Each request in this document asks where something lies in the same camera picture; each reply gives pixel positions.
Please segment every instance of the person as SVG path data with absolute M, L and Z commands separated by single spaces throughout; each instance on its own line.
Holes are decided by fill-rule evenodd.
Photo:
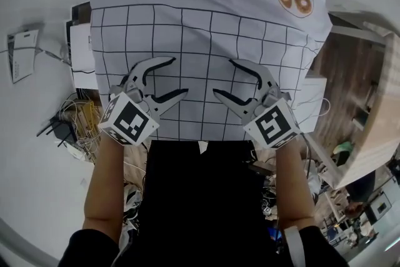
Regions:
M 344 165 L 352 151 L 353 145 L 349 141 L 337 145 L 333 151 L 333 155 L 337 158 L 336 165 Z M 363 213 L 365 204 L 368 202 L 370 195 L 374 192 L 374 187 L 375 171 L 372 171 L 346 186 L 347 193 L 349 194 L 347 197 L 349 204 L 344 209 L 344 214 L 348 218 L 354 219 Z
M 124 150 L 102 134 L 84 205 L 82 230 L 69 241 L 59 266 L 111 266 L 123 224 Z M 241 262 L 292 266 L 290 249 L 277 254 L 261 210 L 264 177 L 248 169 L 253 144 L 153 141 L 149 148 L 137 237 L 115 266 Z M 321 257 L 346 261 L 316 226 L 314 203 L 295 139 L 276 152 L 277 208 L 282 231 L 296 226 L 306 266 Z

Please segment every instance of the cable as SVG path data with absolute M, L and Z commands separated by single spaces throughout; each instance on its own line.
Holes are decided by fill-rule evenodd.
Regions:
M 307 118 L 305 118 L 305 119 L 303 119 L 302 121 L 300 121 L 298 124 L 302 124 L 303 122 L 305 122 L 306 120 L 309 120 L 310 118 L 314 118 L 314 117 L 322 117 L 322 116 L 325 116 L 330 110 L 331 110 L 331 102 L 328 100 L 328 99 L 326 99 L 326 98 L 322 98 L 322 101 L 326 101 L 327 103 L 328 103 L 328 108 L 327 108 L 327 110 L 325 111 L 325 112 L 323 112 L 322 114 L 317 114 L 317 115 L 313 115 L 313 113 L 314 113 L 314 110 L 315 110 L 315 108 L 314 108 L 314 110 L 312 111 L 312 113 L 307 117 Z
M 89 95 L 88 95 L 88 93 L 86 92 L 85 89 L 80 89 L 80 90 L 81 90 L 82 95 L 85 95 L 87 100 L 91 100 L 91 98 L 89 97 Z
M 60 61 L 60 62 L 62 62 L 64 64 L 67 64 L 70 67 L 72 66 L 72 64 L 71 64 L 71 62 L 69 60 L 65 60 L 63 58 L 60 58 L 59 56 L 53 54 L 52 52 L 44 50 L 44 49 L 42 49 L 40 47 L 18 47 L 18 48 L 14 48 L 13 51 L 22 50 L 22 49 L 35 49 L 35 56 L 37 56 L 39 53 L 45 53 L 51 58 L 54 58 L 54 59 L 56 59 L 56 60 L 58 60 L 58 61 Z M 2 53 L 8 53 L 9 57 L 11 57 L 11 54 L 9 53 L 8 49 L 0 51 L 0 54 L 2 54 Z
M 308 140 L 306 139 L 306 136 L 304 135 L 304 133 L 301 133 L 300 135 L 303 137 L 303 139 L 304 139 L 304 141 L 306 142 L 306 145 L 307 145 L 306 159 L 308 160 L 308 169 L 307 169 L 307 179 L 308 179 L 308 176 L 310 174 L 311 159 L 312 159 L 312 157 L 311 157 L 311 147 L 310 147 L 310 144 L 309 144 Z
M 60 107 L 60 109 L 59 109 L 59 112 L 58 112 L 58 116 L 59 116 L 59 119 L 62 119 L 62 118 L 66 118 L 66 115 L 65 115 L 65 111 L 66 111 L 66 109 L 67 108 L 69 108 L 69 107 L 71 107 L 71 106 L 74 106 L 75 107 L 75 117 L 74 117 L 74 119 L 72 119 L 71 120 L 71 122 L 73 122 L 73 124 L 74 124 L 74 130 L 75 130 L 75 134 L 76 134 L 76 137 L 77 137 L 77 145 L 78 146 L 80 146 L 81 148 L 84 148 L 86 151 L 87 151 L 87 153 L 91 153 L 91 154 L 94 154 L 97 150 L 98 150 L 98 147 L 99 147 L 99 144 L 98 144 L 98 138 L 100 137 L 100 135 L 101 135 L 101 130 L 99 130 L 99 132 L 98 133 L 96 133 L 93 137 L 83 137 L 83 138 L 80 138 L 79 137 L 79 133 L 78 133 L 78 124 L 77 124 L 77 116 L 78 116 L 78 104 L 90 104 L 90 107 L 91 107 L 91 117 L 92 117 L 92 123 L 94 124 L 94 120 L 93 120 L 93 108 L 94 108 L 94 103 L 92 102 L 92 101 L 73 101 L 73 100 L 71 100 L 70 98 L 71 98 L 71 96 L 72 95 L 74 95 L 74 94 L 77 94 L 78 95 L 78 93 L 72 93 L 71 95 L 69 95 L 69 97 L 62 103 L 62 105 L 61 105 L 61 107 Z M 94 129 L 95 129 L 95 127 L 93 126 L 90 130 L 89 130 L 89 132 L 91 133 L 92 131 L 94 131 Z M 96 143 L 96 150 L 94 150 L 94 151 L 91 151 L 90 149 L 92 148 L 92 146 L 93 146 L 93 143 Z
M 276 199 L 276 197 L 267 197 L 267 196 L 262 196 L 262 198 L 266 198 L 266 199 Z
M 124 161 L 124 164 L 127 164 L 127 165 L 129 165 L 129 166 L 135 167 L 136 169 L 141 170 L 143 173 L 146 174 L 146 170 L 144 170 L 144 169 L 142 169 L 142 168 L 140 168 L 140 167 L 137 167 L 137 166 L 134 165 L 134 164 L 129 164 L 129 163 L 127 163 L 126 161 Z
M 313 97 L 311 97 L 310 99 L 298 103 L 298 104 L 296 105 L 296 108 L 292 108 L 292 110 L 296 110 L 296 109 L 297 109 L 298 107 L 300 107 L 302 104 L 311 104 L 311 103 L 315 103 L 316 101 L 322 100 L 323 97 L 324 97 L 324 93 L 325 93 L 324 91 L 319 91 L 318 93 L 316 93 L 316 94 L 315 94 Z M 318 95 L 320 95 L 320 94 L 322 94 L 322 97 L 316 99 L 316 97 L 317 97 Z
M 83 74 L 92 74 L 92 73 L 95 72 L 95 70 L 93 70 L 93 71 L 85 71 L 85 70 L 73 70 L 73 69 L 72 69 L 72 71 L 73 71 L 73 73 L 83 73 Z
M 94 130 L 93 114 L 94 114 L 94 102 L 90 100 L 90 117 L 91 117 L 91 121 L 92 121 L 92 126 L 91 126 L 91 129 L 89 131 L 93 131 Z
M 269 158 L 265 161 L 265 163 L 267 163 L 269 160 L 274 159 L 274 158 L 276 158 L 276 157 L 275 157 L 275 156 L 269 157 Z
M 146 180 L 146 175 L 144 175 L 143 179 L 142 179 L 143 192 L 144 192 L 144 182 L 145 182 L 145 180 Z
M 144 149 L 146 150 L 147 154 L 149 153 L 148 148 L 146 147 L 146 145 L 144 143 L 142 143 L 142 146 L 144 147 Z

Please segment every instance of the white box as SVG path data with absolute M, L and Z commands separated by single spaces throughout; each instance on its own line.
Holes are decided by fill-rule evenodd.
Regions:
M 299 127 L 304 133 L 311 133 L 315 130 L 318 115 L 321 113 L 325 87 L 326 78 L 309 71 L 301 90 L 296 93 L 293 113 L 297 121 L 301 123 Z
M 99 128 L 121 145 L 139 146 L 159 124 L 151 119 L 126 93 L 112 99 L 104 112 Z

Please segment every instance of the white cord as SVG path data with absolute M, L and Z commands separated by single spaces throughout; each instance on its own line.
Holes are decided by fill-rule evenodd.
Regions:
M 124 161 L 124 164 L 127 164 L 127 165 L 129 165 L 129 166 L 135 167 L 136 169 L 141 170 L 143 173 L 146 174 L 146 170 L 144 170 L 144 169 L 142 169 L 142 168 L 140 168 L 140 167 L 137 167 L 137 166 L 135 166 L 134 164 L 129 164 L 129 163 L 127 163 L 126 161 Z
M 52 58 L 57 59 L 58 61 L 60 61 L 60 62 L 62 62 L 62 63 L 64 63 L 64 64 L 67 64 L 69 67 L 72 66 L 72 64 L 71 64 L 70 61 L 66 61 L 65 59 L 60 58 L 59 56 L 53 54 L 53 53 L 50 52 L 50 51 L 43 50 L 43 49 L 40 48 L 40 47 L 18 47 L 18 48 L 14 48 L 13 51 L 22 50 L 22 49 L 35 49 L 35 51 L 36 51 L 36 52 L 35 52 L 35 56 L 37 56 L 39 53 L 45 53 L 45 54 L 47 54 L 49 57 L 52 57 Z M 2 53 L 8 53 L 9 59 L 11 58 L 11 54 L 10 54 L 10 52 L 9 52 L 8 49 L 7 49 L 7 50 L 0 51 L 0 54 L 2 54 Z
M 318 96 L 319 94 L 322 94 L 322 97 L 316 99 L 316 96 Z M 298 104 L 296 105 L 296 108 L 292 108 L 292 110 L 296 110 L 296 109 L 297 109 L 298 107 L 300 107 L 302 104 L 311 104 L 311 103 L 315 103 L 316 101 L 323 100 L 323 97 L 324 97 L 324 91 L 319 91 L 318 93 L 316 93 L 316 94 L 315 94 L 313 97 L 311 97 L 310 99 L 308 99 L 308 100 L 306 100 L 306 101 L 303 101 L 303 102 L 301 102 L 301 103 L 298 103 Z
M 85 102 L 85 101 L 73 101 L 73 100 L 71 100 L 71 99 L 67 99 L 67 100 L 65 100 L 65 102 L 63 102 L 62 103 L 62 105 L 61 105 L 61 107 L 60 107 L 60 109 L 59 109 L 59 118 L 61 119 L 61 115 L 65 118 L 66 117 L 66 115 L 65 115 L 65 111 L 66 111 L 66 109 L 68 109 L 69 107 L 71 107 L 71 106 L 74 106 L 75 107 L 75 117 L 74 117 L 74 119 L 72 120 L 72 122 L 74 123 L 74 130 L 75 130 L 75 134 L 76 134 L 76 137 L 77 137 L 77 142 L 78 142 L 78 145 L 80 145 L 80 147 L 85 147 L 86 149 L 88 149 L 89 150 L 89 152 L 90 153 L 95 153 L 97 150 L 98 150 L 98 145 L 97 145 L 97 147 L 96 147 L 96 150 L 95 151 L 90 151 L 90 149 L 91 149 L 91 147 L 92 147 L 92 145 L 93 145 L 93 142 L 96 142 L 97 141 L 97 139 L 100 137 L 100 135 L 101 135 L 101 130 L 99 130 L 99 132 L 97 133 L 97 135 L 95 135 L 94 137 L 91 137 L 91 138 L 88 138 L 88 137 L 85 137 L 85 138 L 79 138 L 79 135 L 78 135 L 78 132 L 77 132 L 77 126 L 78 126 L 78 124 L 77 124 L 77 116 L 78 116 L 78 107 L 77 107 L 77 105 L 78 104 L 87 104 L 87 103 L 89 103 L 89 102 Z
M 81 89 L 81 92 L 85 95 L 85 97 L 87 98 L 87 100 L 92 100 L 92 99 L 89 97 L 89 95 L 88 95 L 88 93 L 86 92 L 85 89 Z
M 325 116 L 330 110 L 331 110 L 331 102 L 328 100 L 328 99 L 326 99 L 326 98 L 322 98 L 322 101 L 326 101 L 327 103 L 328 103 L 328 108 L 327 108 L 327 110 L 325 110 L 322 114 L 317 114 L 317 115 L 313 115 L 313 113 L 314 113 L 314 110 L 315 110 L 315 108 L 314 108 L 314 110 L 312 111 L 312 113 L 306 118 L 306 119 L 304 119 L 304 120 L 302 120 L 302 121 L 300 121 L 298 124 L 301 124 L 301 123 L 303 123 L 303 122 L 305 122 L 306 120 L 309 120 L 310 118 L 314 118 L 314 117 L 322 117 L 322 116 Z

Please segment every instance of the white paper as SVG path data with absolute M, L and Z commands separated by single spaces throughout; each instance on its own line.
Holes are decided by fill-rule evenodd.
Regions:
M 228 61 L 240 58 L 267 66 L 281 89 L 296 98 L 331 22 L 325 0 L 289 3 L 91 0 L 92 49 L 103 105 L 108 103 L 109 87 L 119 84 L 135 63 L 175 57 L 174 64 L 147 77 L 145 93 L 161 96 L 178 88 L 188 88 L 189 93 L 161 116 L 154 139 L 250 139 L 240 119 L 214 97 L 212 89 L 243 100 L 257 97 L 256 79 Z
M 301 91 L 296 95 L 293 102 L 293 113 L 299 123 L 299 128 L 304 133 L 311 133 L 315 130 L 318 116 L 326 112 L 328 103 L 323 98 L 326 87 L 326 78 L 308 74 L 304 79 Z
M 38 30 L 33 30 L 19 33 L 15 36 L 14 52 L 12 54 L 12 82 L 14 84 L 33 73 L 38 33 Z

